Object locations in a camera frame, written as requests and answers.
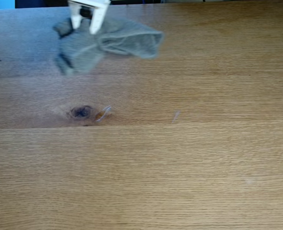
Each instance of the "wood knot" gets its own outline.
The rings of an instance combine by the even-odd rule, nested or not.
[[[91,116],[92,108],[89,105],[84,105],[80,107],[75,107],[71,110],[70,116],[76,119],[87,119]]]

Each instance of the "small debris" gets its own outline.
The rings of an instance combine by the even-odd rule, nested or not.
[[[176,119],[178,118],[178,116],[181,114],[180,110],[175,112],[175,116],[174,119],[172,120],[172,123],[174,123],[176,121]]]
[[[112,109],[112,107],[110,105],[105,107],[102,111],[100,111],[99,113],[96,114],[94,121],[95,122],[101,122],[105,117],[110,115],[111,109]]]

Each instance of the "gray towel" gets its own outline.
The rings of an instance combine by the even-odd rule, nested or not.
[[[83,19],[73,30],[67,19],[54,27],[60,36],[60,55],[56,62],[65,75],[86,73],[106,52],[155,58],[163,33],[127,19],[106,17],[100,31],[90,34],[90,19]]]

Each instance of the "wood grain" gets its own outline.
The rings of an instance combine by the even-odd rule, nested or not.
[[[113,6],[166,33],[159,58],[107,57],[88,75],[54,64],[67,8],[0,11],[0,129],[283,119],[283,1]],[[102,123],[73,119],[111,105]]]
[[[283,230],[283,122],[0,130],[0,230]]]
[[[0,230],[283,230],[283,0],[109,14],[159,58],[65,78],[68,9],[0,11]]]

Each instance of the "gray cloth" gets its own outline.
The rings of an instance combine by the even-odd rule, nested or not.
[[[106,17],[97,34],[90,34],[90,19],[83,19],[73,30],[67,19],[54,27],[60,36],[57,65],[65,75],[86,73],[94,68],[106,52],[155,58],[163,33],[127,19]]]

